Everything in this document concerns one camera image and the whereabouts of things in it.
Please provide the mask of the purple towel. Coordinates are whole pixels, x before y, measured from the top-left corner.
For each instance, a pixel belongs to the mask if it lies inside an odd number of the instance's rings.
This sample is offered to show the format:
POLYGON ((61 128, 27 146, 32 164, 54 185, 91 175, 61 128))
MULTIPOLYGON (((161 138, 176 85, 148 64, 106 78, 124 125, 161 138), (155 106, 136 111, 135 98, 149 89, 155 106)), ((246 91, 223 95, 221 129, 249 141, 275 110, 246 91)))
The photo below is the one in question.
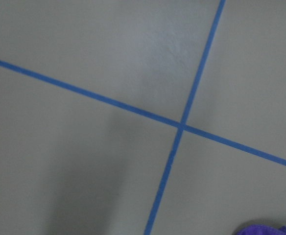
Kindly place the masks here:
POLYGON ((273 228, 266 225, 250 225, 239 230, 236 235, 286 235, 286 226, 273 228))

